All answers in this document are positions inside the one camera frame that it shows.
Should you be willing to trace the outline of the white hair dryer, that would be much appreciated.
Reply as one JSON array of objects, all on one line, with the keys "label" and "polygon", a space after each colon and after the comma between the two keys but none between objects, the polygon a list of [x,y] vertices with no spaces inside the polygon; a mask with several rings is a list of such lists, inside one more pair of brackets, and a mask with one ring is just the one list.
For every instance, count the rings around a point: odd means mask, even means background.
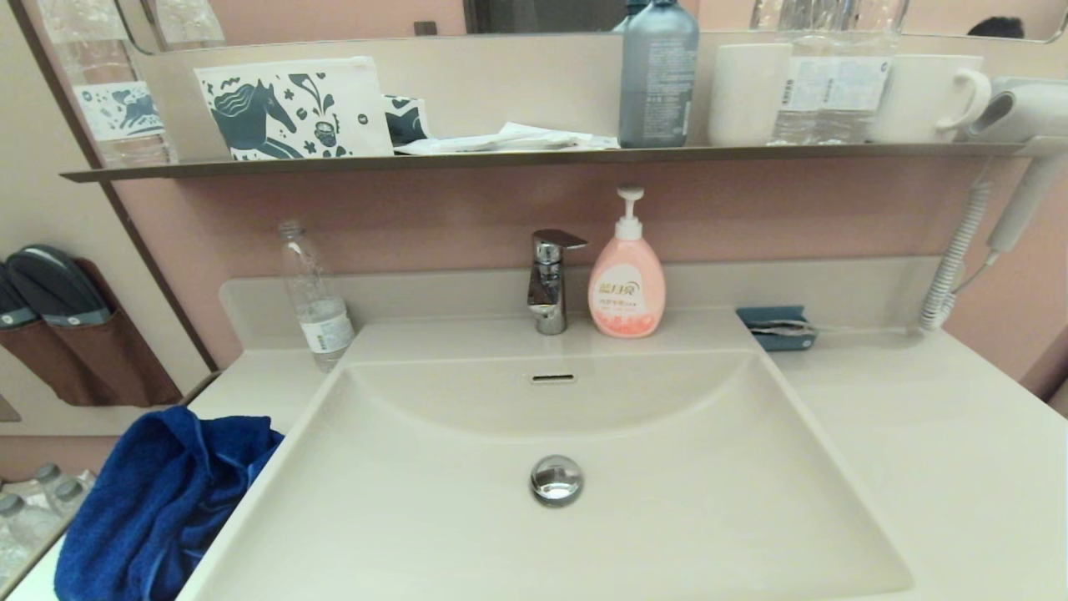
[{"label": "white hair dryer", "polygon": [[1068,80],[998,78],[998,93],[965,127],[965,141],[1021,144],[1025,175],[985,243],[992,254],[1014,250],[1061,174],[1068,169]]}]

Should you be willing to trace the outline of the dark blue towel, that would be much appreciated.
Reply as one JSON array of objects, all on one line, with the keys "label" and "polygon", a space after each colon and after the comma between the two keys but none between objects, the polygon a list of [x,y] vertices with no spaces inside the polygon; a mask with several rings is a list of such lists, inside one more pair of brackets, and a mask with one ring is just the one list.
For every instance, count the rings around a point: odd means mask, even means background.
[{"label": "dark blue towel", "polygon": [[176,601],[282,441],[267,416],[136,420],[66,532],[58,601]]}]

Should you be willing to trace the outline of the white horse print pouch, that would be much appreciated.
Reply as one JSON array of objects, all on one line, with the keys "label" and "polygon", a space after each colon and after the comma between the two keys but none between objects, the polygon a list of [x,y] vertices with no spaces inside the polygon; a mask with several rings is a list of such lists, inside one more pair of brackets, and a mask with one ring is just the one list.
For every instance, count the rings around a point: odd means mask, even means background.
[{"label": "white horse print pouch", "polygon": [[386,99],[367,56],[197,68],[204,102],[237,161],[388,157]]}]

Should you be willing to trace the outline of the metal wall shelf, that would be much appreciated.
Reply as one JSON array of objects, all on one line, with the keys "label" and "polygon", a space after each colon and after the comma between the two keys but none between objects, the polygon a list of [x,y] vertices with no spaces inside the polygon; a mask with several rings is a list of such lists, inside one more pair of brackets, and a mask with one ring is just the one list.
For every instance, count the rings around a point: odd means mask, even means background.
[{"label": "metal wall shelf", "polygon": [[122,169],[90,169],[62,174],[88,184],[184,179],[249,174],[330,174],[347,171],[406,169],[481,169],[506,167],[576,167],[576,164],[665,164],[687,161],[884,159],[884,157],[1022,157],[1033,159],[1068,152],[1068,138],[1036,136],[1024,144],[862,144],[812,147],[694,147],[681,149],[596,149],[530,153],[460,153],[427,156],[355,157],[355,159],[286,159],[207,161]]}]

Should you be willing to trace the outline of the pink soap pump bottle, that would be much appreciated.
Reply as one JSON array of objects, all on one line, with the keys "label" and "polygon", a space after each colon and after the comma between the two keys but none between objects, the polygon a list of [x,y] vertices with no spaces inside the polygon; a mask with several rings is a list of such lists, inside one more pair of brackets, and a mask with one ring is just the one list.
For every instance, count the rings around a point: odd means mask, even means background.
[{"label": "pink soap pump bottle", "polygon": [[607,337],[648,337],[659,327],[665,311],[665,275],[662,263],[645,240],[637,217],[637,202],[644,197],[640,186],[622,186],[625,202],[614,235],[592,267],[587,290],[592,322]]}]

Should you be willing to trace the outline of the teal soap tray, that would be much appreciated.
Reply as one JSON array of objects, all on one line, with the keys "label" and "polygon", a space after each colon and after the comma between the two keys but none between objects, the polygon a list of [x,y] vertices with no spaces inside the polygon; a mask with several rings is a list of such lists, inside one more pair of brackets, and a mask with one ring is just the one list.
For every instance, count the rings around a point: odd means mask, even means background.
[{"label": "teal soap tray", "polygon": [[818,339],[804,306],[739,307],[735,313],[768,353],[807,351]]}]

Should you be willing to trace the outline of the white ceramic sink basin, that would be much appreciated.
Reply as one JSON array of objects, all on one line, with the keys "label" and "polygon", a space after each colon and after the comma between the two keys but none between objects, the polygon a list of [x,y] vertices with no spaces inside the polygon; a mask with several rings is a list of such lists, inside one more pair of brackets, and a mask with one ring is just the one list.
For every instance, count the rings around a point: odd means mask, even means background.
[{"label": "white ceramic sink basin", "polygon": [[[541,457],[584,490],[531,499]],[[731,311],[370,325],[179,601],[918,601],[896,533]]]}]

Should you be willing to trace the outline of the horse label clear bottle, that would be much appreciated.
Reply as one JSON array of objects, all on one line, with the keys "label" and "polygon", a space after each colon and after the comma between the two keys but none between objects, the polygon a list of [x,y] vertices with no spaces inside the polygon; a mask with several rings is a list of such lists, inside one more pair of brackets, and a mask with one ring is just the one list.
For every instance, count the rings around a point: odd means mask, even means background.
[{"label": "horse label clear bottle", "polygon": [[37,5],[104,164],[167,164],[171,148],[164,122],[134,65],[134,44],[114,0],[37,0]]}]

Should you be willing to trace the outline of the white crumpled towel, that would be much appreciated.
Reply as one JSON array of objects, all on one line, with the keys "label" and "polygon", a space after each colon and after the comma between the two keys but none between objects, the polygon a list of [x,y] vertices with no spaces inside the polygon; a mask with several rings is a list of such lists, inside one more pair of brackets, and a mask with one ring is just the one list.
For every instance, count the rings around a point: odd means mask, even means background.
[{"label": "white crumpled towel", "polygon": [[618,149],[621,145],[614,137],[566,132],[508,122],[494,135],[419,139],[396,147],[394,152],[408,156],[431,156]]}]

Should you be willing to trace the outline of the labelled clear water bottle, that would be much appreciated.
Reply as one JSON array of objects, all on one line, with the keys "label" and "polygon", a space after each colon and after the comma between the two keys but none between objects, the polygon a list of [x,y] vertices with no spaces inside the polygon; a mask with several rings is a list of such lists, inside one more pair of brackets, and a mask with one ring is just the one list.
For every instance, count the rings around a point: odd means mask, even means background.
[{"label": "labelled clear water bottle", "polygon": [[833,30],[834,72],[821,113],[828,144],[869,135],[899,38],[900,0],[842,0]]},{"label": "labelled clear water bottle", "polygon": [[830,80],[830,30],[838,0],[783,0],[778,42],[789,44],[791,57],[771,144],[806,145],[824,102]]}]

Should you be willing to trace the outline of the clear plastic water bottle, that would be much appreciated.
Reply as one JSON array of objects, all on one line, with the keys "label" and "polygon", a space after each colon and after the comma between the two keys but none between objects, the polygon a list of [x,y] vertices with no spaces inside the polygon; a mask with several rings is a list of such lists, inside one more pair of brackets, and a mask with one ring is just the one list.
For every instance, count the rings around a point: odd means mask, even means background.
[{"label": "clear plastic water bottle", "polygon": [[282,276],[290,307],[318,369],[332,371],[355,341],[355,325],[346,301],[332,288],[320,252],[301,223],[283,221],[278,233],[282,242]]}]

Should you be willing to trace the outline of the grey lotion bottle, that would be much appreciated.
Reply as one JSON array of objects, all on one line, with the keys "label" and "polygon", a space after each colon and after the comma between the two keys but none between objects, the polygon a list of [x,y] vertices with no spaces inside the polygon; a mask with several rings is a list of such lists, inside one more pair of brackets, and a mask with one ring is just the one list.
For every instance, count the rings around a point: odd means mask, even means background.
[{"label": "grey lotion bottle", "polygon": [[622,148],[684,147],[697,63],[697,19],[678,0],[643,0],[622,30]]}]

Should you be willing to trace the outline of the chrome drain stopper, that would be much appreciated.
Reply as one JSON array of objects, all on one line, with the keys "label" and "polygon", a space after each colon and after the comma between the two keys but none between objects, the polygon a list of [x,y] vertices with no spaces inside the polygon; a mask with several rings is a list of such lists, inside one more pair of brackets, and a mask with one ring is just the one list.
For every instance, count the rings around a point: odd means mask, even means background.
[{"label": "chrome drain stopper", "polygon": [[582,468],[561,454],[541,457],[530,471],[531,499],[547,508],[565,508],[580,499],[585,486]]}]

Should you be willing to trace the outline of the white handleless cup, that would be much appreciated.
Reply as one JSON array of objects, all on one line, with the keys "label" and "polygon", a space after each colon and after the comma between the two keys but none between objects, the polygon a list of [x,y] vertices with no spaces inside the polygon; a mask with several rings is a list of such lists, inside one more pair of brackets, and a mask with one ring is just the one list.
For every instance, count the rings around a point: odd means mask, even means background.
[{"label": "white handleless cup", "polygon": [[770,144],[784,95],[790,44],[731,44],[716,52],[707,133],[713,147]]}]

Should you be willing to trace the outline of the small dark patterned pouch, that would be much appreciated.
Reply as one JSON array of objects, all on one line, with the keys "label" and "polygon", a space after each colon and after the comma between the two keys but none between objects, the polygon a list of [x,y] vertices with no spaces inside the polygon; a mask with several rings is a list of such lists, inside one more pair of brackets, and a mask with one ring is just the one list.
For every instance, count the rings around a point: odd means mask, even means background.
[{"label": "small dark patterned pouch", "polygon": [[422,98],[386,94],[384,116],[390,141],[394,147],[403,147],[417,140],[431,139],[427,107]]}]

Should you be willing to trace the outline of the chrome faucet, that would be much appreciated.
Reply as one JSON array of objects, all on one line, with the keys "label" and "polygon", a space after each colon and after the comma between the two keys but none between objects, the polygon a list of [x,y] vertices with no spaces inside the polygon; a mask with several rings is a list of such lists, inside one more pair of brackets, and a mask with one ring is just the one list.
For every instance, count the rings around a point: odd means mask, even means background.
[{"label": "chrome faucet", "polygon": [[534,315],[537,332],[557,336],[567,328],[565,250],[580,250],[587,240],[563,230],[537,230],[531,233],[531,270],[527,288],[527,309]]}]

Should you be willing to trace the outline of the dark grey slipper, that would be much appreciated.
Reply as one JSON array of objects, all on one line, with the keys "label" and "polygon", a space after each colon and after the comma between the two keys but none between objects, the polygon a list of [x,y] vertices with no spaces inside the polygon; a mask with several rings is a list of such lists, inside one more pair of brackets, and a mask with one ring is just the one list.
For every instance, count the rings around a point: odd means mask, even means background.
[{"label": "dark grey slipper", "polygon": [[7,274],[7,267],[0,262],[0,330],[15,330],[40,320],[40,314],[23,300]]},{"label": "dark grey slipper", "polygon": [[91,278],[53,246],[23,247],[7,256],[5,270],[14,290],[48,325],[103,325],[112,316],[111,305]]}]

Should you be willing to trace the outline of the wall mirror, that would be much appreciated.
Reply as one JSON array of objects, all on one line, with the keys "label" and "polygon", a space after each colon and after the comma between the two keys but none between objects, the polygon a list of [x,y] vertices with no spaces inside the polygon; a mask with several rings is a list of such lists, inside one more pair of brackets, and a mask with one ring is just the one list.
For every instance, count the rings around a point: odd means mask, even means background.
[{"label": "wall mirror", "polygon": [[[618,32],[651,0],[114,0],[146,53],[335,39]],[[704,32],[1051,41],[1068,0],[678,0]]]}]

